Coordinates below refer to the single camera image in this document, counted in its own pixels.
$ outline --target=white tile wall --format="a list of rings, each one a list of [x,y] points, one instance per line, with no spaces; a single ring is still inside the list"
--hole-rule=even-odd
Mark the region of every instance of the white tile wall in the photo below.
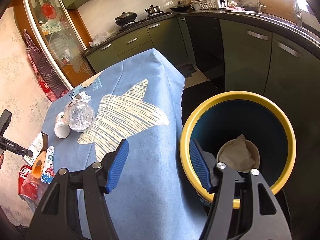
[[[167,11],[173,3],[176,4],[177,0],[90,0],[78,11],[93,38],[104,31],[118,29],[115,18],[122,12],[136,12],[137,20],[142,20],[148,15],[144,9],[150,5],[160,6],[161,10]]]

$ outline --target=black countertop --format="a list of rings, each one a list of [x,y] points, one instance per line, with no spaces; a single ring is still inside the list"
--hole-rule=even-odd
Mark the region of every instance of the black countertop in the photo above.
[[[84,57],[86,57],[86,56],[88,56],[90,53],[94,52],[95,50],[103,47],[104,45],[108,44],[108,43],[111,42],[111,41],[114,41],[114,40],[117,39],[117,38],[120,38],[120,37],[123,36],[123,35],[126,35],[126,34],[132,32],[132,31],[135,31],[135,30],[137,30],[137,29],[140,29],[140,28],[142,28],[142,27],[144,27],[144,26],[147,26],[147,25],[149,25],[149,24],[153,24],[153,23],[156,23],[156,22],[165,20],[165,19],[172,18],[172,17],[174,17],[174,14],[166,14],[166,15],[163,15],[163,16],[159,16],[159,17],[153,18],[153,19],[151,19],[151,20],[147,20],[147,21],[145,21],[145,22],[143,22],[143,23],[138,23],[138,24],[136,24],[136,25],[128,28],[127,30],[124,30],[124,31],[122,31],[122,32],[119,32],[119,33],[117,33],[116,35],[110,37],[109,39],[107,39],[107,40],[104,41],[103,43],[99,44],[98,46],[95,46],[95,47],[93,47],[93,48],[88,48],[88,49],[86,49],[84,52],[82,52],[82,55],[83,55]]]
[[[218,19],[225,19],[235,22],[240,22],[248,25],[252,25],[273,33],[277,33],[297,44],[302,46],[304,49],[311,52],[314,56],[320,59],[320,38],[308,31],[305,28],[299,27],[294,23],[287,21],[285,19],[268,15],[261,14],[257,12],[248,11],[225,11],[225,10],[190,10],[184,13],[167,14],[161,17],[148,20],[146,22],[136,24],[133,27],[116,34],[115,36],[109,38],[102,44],[94,47],[88,48],[83,52],[83,56],[88,56],[90,53],[94,52],[96,49],[101,48],[107,43],[127,34],[141,27],[147,26],[152,23],[156,23],[165,19],[172,17],[214,17]]]

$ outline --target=hand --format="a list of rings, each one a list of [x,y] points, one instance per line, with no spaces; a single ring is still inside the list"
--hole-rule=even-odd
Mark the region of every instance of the hand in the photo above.
[[[4,160],[4,154],[1,154],[1,156],[0,156],[0,169],[1,169],[1,165],[3,163],[3,160]]]

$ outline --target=red checkered cloth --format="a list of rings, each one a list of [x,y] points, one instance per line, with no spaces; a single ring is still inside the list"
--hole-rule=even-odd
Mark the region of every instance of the red checkered cloth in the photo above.
[[[41,52],[37,46],[33,43],[27,30],[24,31],[24,37],[28,45],[27,52],[33,60],[38,72],[42,78],[48,84],[52,92],[57,98],[61,97],[61,94],[67,89],[62,80],[58,77],[50,62],[46,58],[45,54]]]
[[[50,65],[51,70],[48,71],[48,64],[50,64],[45,57],[43,52],[40,52],[40,50],[37,48],[37,46],[33,43],[30,36],[27,34],[27,31],[24,31],[24,37],[26,39],[26,43],[28,45],[27,52],[28,52],[28,58],[31,62],[32,68],[37,76],[40,88],[43,90],[43,92],[46,94],[47,98],[51,102],[57,100],[60,97],[63,97],[66,95],[69,90],[65,87],[65,85],[62,83],[62,81],[59,79],[57,74],[55,73],[54,69]],[[39,66],[42,67],[42,70],[46,70],[47,73],[44,73],[45,79],[48,79],[50,81],[50,84],[54,87],[54,90],[50,86],[49,82],[47,80],[44,80],[42,77],[42,73],[38,70],[38,67],[36,63],[34,62],[34,58],[36,58],[38,61]]]

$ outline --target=table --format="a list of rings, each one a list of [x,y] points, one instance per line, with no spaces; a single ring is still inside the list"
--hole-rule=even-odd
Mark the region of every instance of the table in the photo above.
[[[196,240],[207,215],[180,164],[184,77],[157,50],[119,62],[53,102],[43,131],[54,146],[53,168],[83,170],[116,149],[129,155],[118,185],[105,195],[120,240]],[[89,131],[54,134],[54,121],[68,101],[86,91],[96,112]],[[90,238],[84,194],[78,190],[83,235]]]

